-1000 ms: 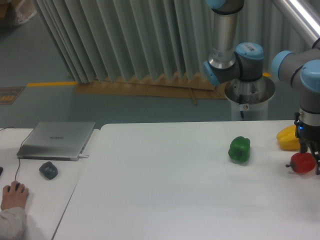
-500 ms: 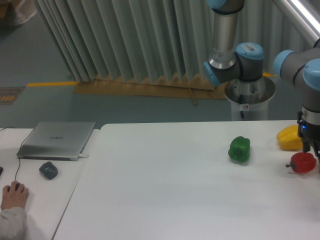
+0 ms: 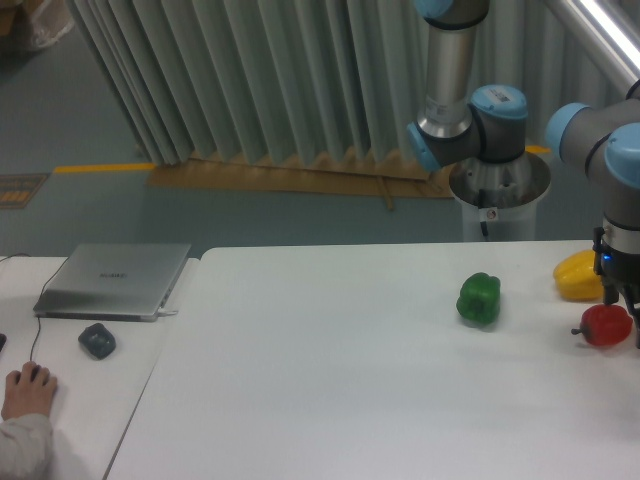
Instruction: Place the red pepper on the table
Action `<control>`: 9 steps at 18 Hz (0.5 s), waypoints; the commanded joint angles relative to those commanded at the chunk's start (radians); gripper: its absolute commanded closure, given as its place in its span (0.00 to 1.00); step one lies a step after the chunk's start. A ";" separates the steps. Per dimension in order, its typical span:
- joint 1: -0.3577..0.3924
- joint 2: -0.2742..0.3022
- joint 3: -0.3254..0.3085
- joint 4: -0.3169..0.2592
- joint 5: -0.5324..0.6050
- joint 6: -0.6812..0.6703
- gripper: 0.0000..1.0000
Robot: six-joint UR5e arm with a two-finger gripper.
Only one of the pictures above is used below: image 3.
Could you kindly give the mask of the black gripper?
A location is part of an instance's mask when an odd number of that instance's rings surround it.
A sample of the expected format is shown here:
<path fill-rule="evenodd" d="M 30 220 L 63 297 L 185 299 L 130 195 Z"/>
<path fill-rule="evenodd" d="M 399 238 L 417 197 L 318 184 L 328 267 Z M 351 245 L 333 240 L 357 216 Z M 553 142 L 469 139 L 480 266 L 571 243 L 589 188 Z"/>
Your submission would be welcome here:
<path fill-rule="evenodd" d="M 632 318 L 635 347 L 640 348 L 639 322 L 639 231 L 623 228 L 604 217 L 594 229 L 594 271 L 604 287 L 604 303 L 623 297 Z"/>

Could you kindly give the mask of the light grey sleeve forearm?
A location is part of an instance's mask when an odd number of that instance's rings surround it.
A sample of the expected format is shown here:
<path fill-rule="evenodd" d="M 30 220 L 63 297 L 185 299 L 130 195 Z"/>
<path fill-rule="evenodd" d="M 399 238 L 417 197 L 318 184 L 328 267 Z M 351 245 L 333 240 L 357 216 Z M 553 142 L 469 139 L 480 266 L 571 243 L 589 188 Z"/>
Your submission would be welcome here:
<path fill-rule="evenodd" d="M 53 452 L 53 428 L 43 414 L 1 423 L 1 478 L 41 479 Z"/>

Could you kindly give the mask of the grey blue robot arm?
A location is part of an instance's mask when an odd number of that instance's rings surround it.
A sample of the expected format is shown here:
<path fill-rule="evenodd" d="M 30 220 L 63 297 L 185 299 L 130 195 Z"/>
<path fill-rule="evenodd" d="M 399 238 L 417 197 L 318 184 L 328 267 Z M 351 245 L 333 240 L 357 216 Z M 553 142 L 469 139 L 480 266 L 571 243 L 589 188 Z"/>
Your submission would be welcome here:
<path fill-rule="evenodd" d="M 553 154 L 584 172 L 603 193 L 603 223 L 594 231 L 595 273 L 603 301 L 623 300 L 639 317 L 639 32 L 613 1 L 549 1 L 552 14 L 580 41 L 587 55 L 624 99 L 602 109 L 571 103 L 549 119 L 545 138 Z M 516 159 L 521 150 L 503 140 L 524 110 L 511 91 L 504 108 L 467 101 L 476 27 L 486 1 L 417 1 L 430 27 L 425 108 L 407 126 L 409 142 L 426 171 L 476 158 L 493 163 Z"/>

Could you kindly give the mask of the person's bare hand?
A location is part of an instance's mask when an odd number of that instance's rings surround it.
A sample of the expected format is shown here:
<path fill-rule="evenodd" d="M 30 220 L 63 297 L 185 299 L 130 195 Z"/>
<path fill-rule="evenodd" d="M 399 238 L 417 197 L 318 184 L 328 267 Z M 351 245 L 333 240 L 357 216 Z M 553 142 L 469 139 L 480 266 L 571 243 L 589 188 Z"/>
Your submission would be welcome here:
<path fill-rule="evenodd" d="M 5 380 L 4 402 L 1 408 L 3 420 L 17 419 L 25 415 L 50 415 L 54 395 L 57 391 L 57 378 L 50 373 L 46 385 L 32 383 L 31 371 L 39 365 L 33 361 L 26 362 L 20 371 L 11 371 Z"/>

